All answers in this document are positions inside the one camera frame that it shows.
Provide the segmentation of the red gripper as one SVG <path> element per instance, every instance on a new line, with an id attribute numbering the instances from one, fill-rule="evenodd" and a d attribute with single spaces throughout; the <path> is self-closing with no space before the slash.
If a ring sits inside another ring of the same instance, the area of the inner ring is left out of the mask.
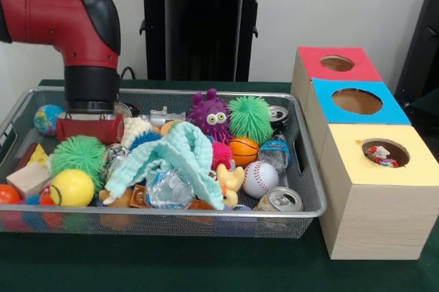
<path id="1" fill-rule="evenodd" d="M 56 136 L 65 141 L 73 136 L 91 136 L 105 145 L 120 143 L 124 133 L 122 114 L 61 113 L 56 121 Z"/>

